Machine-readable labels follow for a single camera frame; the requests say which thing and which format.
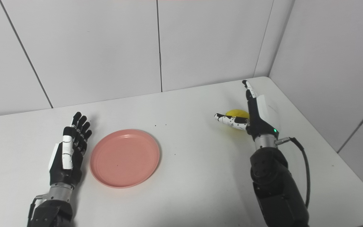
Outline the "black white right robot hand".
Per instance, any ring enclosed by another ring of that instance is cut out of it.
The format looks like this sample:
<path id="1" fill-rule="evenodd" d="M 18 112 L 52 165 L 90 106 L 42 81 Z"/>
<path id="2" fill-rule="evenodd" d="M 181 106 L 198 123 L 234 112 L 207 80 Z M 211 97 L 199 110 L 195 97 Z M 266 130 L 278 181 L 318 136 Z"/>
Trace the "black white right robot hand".
<path id="1" fill-rule="evenodd" d="M 276 103 L 266 95 L 258 95 L 248 80 L 242 80 L 246 89 L 248 117 L 237 115 L 215 114 L 214 118 L 232 128 L 244 130 L 253 140 L 262 135 L 272 135 L 279 138 L 279 110 Z"/>

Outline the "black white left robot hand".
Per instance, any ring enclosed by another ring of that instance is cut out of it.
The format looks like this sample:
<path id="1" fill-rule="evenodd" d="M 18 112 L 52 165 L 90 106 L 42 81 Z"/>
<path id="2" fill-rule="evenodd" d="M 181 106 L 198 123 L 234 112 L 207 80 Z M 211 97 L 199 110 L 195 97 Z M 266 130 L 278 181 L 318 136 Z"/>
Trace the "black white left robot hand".
<path id="1" fill-rule="evenodd" d="M 49 165 L 49 183 L 68 184 L 75 188 L 82 179 L 82 162 L 91 137 L 90 122 L 77 112 L 72 123 L 62 132 L 62 141 L 56 144 Z"/>

